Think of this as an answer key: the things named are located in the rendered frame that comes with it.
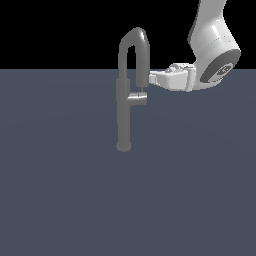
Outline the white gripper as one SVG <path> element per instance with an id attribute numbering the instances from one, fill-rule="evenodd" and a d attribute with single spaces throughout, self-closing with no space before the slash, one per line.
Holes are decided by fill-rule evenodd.
<path id="1" fill-rule="evenodd" d="M 149 83 L 158 84 L 170 91 L 186 91 L 193 89 L 196 79 L 196 67 L 189 63 L 173 63 L 165 71 L 157 71 L 149 75 Z"/>

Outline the grey gooseneck faucet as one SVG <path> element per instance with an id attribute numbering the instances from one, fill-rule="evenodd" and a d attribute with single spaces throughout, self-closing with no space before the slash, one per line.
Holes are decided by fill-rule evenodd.
<path id="1" fill-rule="evenodd" d="M 118 71 L 116 80 L 116 102 L 117 102 L 117 126 L 118 142 L 117 149 L 127 152 L 131 149 L 130 143 L 130 107 L 126 101 L 130 91 L 130 80 L 127 77 L 127 54 L 128 49 L 134 46 L 136 53 L 136 86 L 144 92 L 143 88 L 149 86 L 150 73 L 150 45 L 146 32 L 142 28 L 133 28 L 122 39 L 119 44 Z"/>

